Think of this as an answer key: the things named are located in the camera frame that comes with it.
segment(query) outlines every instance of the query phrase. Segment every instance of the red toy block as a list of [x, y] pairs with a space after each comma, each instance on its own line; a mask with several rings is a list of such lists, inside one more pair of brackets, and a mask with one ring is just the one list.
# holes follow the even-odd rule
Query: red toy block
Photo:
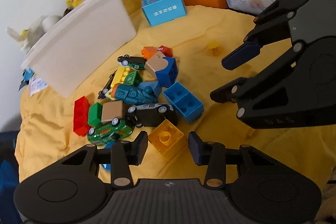
[[170, 48], [165, 47], [165, 46], [160, 46], [157, 48], [158, 51], [162, 52], [166, 57], [173, 57], [173, 53]]
[[85, 96], [75, 101], [73, 108], [73, 131], [79, 136], [86, 136], [87, 132], [91, 128], [87, 124], [89, 115], [89, 101]]

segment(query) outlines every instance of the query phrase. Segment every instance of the wrinkled fabric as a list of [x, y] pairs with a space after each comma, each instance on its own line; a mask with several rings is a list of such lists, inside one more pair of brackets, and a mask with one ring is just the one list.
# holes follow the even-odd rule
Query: wrinkled fabric
[[[336, 162], [335, 126], [254, 130], [236, 118], [236, 104], [218, 104], [209, 97], [212, 90], [229, 81], [253, 76], [264, 69], [291, 46], [289, 39], [263, 47], [258, 57], [228, 71], [221, 66], [221, 59], [239, 46], [254, 27], [252, 16], [189, 6], [187, 16], [150, 27], [140, 9], [141, 0], [123, 2], [137, 36], [113, 53], [69, 98], [62, 98], [50, 86], [32, 97], [28, 97], [27, 90], [23, 92], [22, 125], [15, 153], [20, 181], [88, 143], [85, 137], [72, 131], [74, 101], [81, 96], [86, 96], [90, 104], [97, 101], [98, 91], [118, 67], [118, 56], [140, 56], [144, 46], [164, 45], [172, 48], [176, 57], [177, 81], [204, 104], [202, 117], [193, 124], [180, 119], [178, 128], [186, 136], [196, 131], [204, 141], [221, 142], [227, 148], [250, 144], [324, 188]], [[218, 56], [212, 56], [207, 48], [207, 43], [213, 40], [221, 46]], [[147, 72], [144, 78], [151, 79]], [[159, 102], [166, 102], [162, 94]], [[136, 128], [128, 139], [134, 140], [140, 130], [150, 133], [152, 128]], [[138, 178], [199, 178], [203, 182], [206, 168], [194, 164], [188, 146], [167, 162], [150, 143], [142, 164], [130, 167], [134, 182]], [[102, 168], [99, 177], [110, 182], [110, 173]], [[236, 178], [235, 167], [228, 166], [227, 182]]]

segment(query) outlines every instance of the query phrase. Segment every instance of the blue box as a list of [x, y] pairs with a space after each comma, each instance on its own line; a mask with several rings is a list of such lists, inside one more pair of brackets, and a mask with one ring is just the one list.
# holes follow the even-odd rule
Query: blue box
[[158, 81], [141, 82], [138, 85], [138, 87], [141, 89], [144, 89], [146, 86], [150, 86], [153, 89], [156, 98], [158, 98], [162, 92], [162, 87]]
[[141, 8], [152, 27], [186, 15], [183, 0], [143, 0]]
[[204, 106], [189, 90], [179, 82], [167, 88], [163, 95], [181, 114], [187, 123], [194, 122], [204, 112]]
[[164, 57], [163, 59], [168, 61], [168, 65], [163, 70], [158, 70], [155, 72], [156, 78], [159, 84], [164, 88], [169, 88], [175, 83], [177, 74], [176, 60], [173, 57]]

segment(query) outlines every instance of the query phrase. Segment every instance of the blue fabric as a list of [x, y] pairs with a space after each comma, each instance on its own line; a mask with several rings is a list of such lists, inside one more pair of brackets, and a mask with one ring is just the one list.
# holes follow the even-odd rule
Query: blue fabric
[[0, 223], [19, 224], [13, 194], [19, 183], [18, 164], [14, 156], [18, 132], [0, 133]]

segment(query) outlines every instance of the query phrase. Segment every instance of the plastic bin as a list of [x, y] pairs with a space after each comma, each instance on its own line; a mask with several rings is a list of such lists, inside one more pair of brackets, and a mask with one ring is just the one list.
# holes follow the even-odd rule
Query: plastic bin
[[31, 68], [67, 98], [135, 35], [121, 0], [86, 0], [40, 38], [21, 68]]

